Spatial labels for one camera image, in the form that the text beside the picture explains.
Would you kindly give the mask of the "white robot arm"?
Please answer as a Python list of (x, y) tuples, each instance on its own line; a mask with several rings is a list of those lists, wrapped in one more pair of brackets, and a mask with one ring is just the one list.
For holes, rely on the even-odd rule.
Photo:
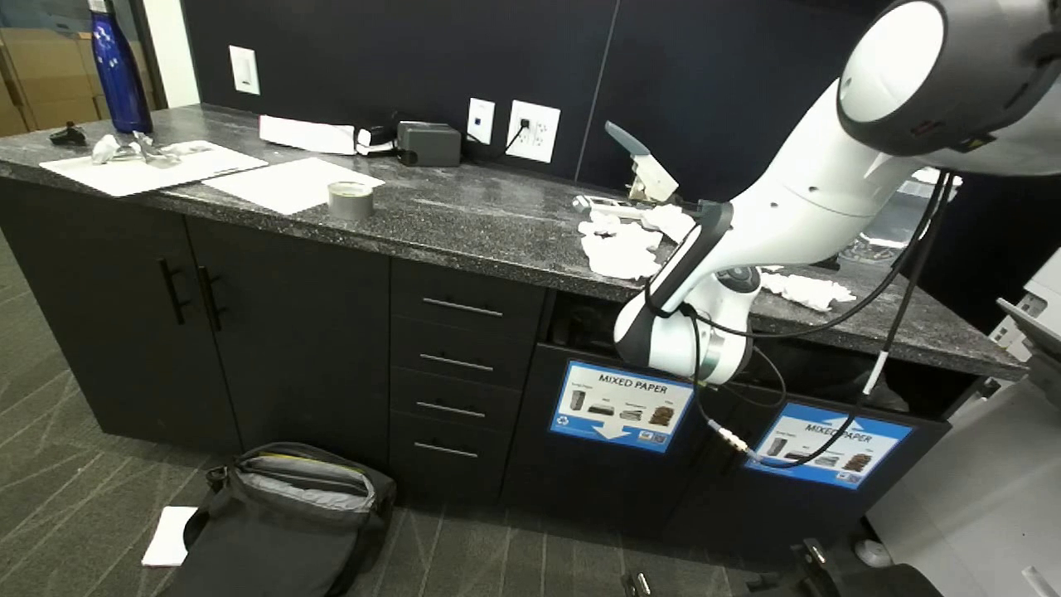
[(840, 76), (721, 216), (615, 317), (650, 371), (731, 382), (765, 264), (847, 249), (900, 185), (1061, 172), (1061, 0), (892, 0)]

